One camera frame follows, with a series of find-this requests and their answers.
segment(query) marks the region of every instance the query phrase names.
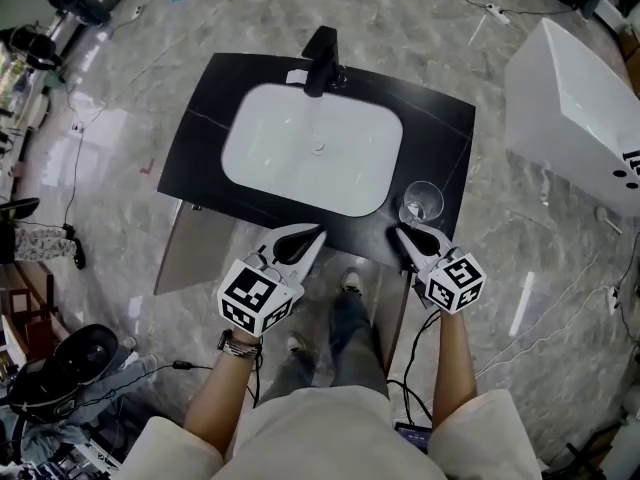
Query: marble countertop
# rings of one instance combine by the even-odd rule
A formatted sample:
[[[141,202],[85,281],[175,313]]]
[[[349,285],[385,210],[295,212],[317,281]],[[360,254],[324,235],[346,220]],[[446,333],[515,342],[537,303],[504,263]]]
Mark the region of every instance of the marble countertop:
[[[471,153],[475,107],[401,80],[346,68],[347,84],[328,92],[392,110],[403,138],[385,202],[352,218],[233,183],[224,174],[222,149],[244,96],[254,87],[284,84],[310,61],[289,57],[215,54],[187,106],[158,190],[264,227],[313,222],[328,231],[326,245],[394,268],[408,269],[393,228],[409,184],[434,183],[445,207],[431,224],[453,236]]]

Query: blue jeans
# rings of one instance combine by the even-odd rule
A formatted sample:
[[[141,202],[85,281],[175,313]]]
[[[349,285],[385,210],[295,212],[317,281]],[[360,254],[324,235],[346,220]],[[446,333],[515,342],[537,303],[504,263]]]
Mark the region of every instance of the blue jeans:
[[[330,319],[329,345],[335,368],[331,387],[364,386],[389,398],[387,379],[373,346],[369,315],[357,293],[341,293]],[[315,362],[306,352],[292,352],[284,361],[259,405],[311,387]]]

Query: black faucet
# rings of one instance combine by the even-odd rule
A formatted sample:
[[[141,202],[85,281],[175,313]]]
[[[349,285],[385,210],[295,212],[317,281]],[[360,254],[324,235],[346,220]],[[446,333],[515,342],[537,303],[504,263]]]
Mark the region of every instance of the black faucet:
[[[319,98],[327,85],[344,83],[344,68],[338,58],[338,31],[322,25],[302,51],[302,56],[311,59],[311,68],[304,84],[304,92]]]

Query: cardboard box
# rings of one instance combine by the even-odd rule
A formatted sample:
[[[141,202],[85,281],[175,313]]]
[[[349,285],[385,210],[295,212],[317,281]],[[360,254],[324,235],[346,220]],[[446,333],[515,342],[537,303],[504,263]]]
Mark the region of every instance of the cardboard box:
[[[618,34],[618,45],[625,60],[636,52],[638,46],[640,46],[640,42],[633,27],[625,27],[624,30]]]
[[[629,80],[636,96],[640,97],[640,50],[627,59],[627,71]]]

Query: white sink basin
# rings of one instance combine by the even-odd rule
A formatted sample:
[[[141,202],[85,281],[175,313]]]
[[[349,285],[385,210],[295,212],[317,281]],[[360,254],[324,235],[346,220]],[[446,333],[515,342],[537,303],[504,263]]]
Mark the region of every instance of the white sink basin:
[[[238,185],[362,217],[385,201],[401,140],[389,109],[265,84],[242,101],[222,168]]]

